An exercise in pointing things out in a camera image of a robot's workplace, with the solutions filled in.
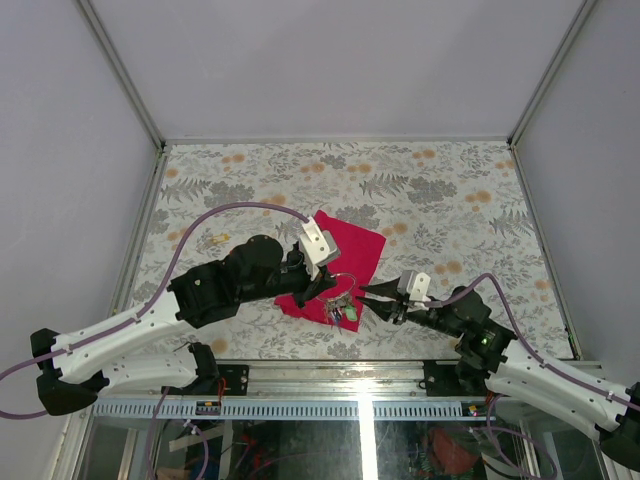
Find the large keyring with keys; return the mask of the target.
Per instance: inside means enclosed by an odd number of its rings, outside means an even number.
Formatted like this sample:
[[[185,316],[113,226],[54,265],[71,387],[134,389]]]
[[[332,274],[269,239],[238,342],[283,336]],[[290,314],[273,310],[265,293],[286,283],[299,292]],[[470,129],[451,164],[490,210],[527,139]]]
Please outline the large keyring with keys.
[[[355,324],[359,320],[353,295],[357,279],[351,273],[341,272],[334,275],[334,280],[338,293],[320,298],[325,318],[330,325],[338,328],[344,322]]]

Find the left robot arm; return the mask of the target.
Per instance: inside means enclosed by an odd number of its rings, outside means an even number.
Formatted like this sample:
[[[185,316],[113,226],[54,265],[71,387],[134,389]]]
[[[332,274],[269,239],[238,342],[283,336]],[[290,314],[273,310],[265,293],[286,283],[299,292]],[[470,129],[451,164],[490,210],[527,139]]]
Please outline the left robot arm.
[[[231,319],[244,303],[290,295],[304,307],[336,286],[328,265],[339,255],[326,231],[300,239],[290,251],[272,237],[256,235],[223,259],[174,278],[144,306],[69,334],[41,329],[30,337],[41,371],[38,398],[47,414],[62,416],[105,394],[212,394],[221,375],[209,346],[191,342],[157,355],[141,355],[139,349]]]

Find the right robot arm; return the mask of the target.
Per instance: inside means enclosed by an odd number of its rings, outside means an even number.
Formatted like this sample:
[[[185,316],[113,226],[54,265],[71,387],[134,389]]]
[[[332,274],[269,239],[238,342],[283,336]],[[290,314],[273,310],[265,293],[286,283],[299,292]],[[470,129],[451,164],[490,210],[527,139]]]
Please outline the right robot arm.
[[[406,271],[392,281],[366,285],[360,302],[380,319],[411,322],[457,339],[456,382],[467,394],[486,388],[573,426],[597,441],[601,452],[639,469],[639,387],[592,376],[549,357],[523,337],[517,325],[504,327],[474,285],[459,286],[446,300],[427,293],[427,277]]]

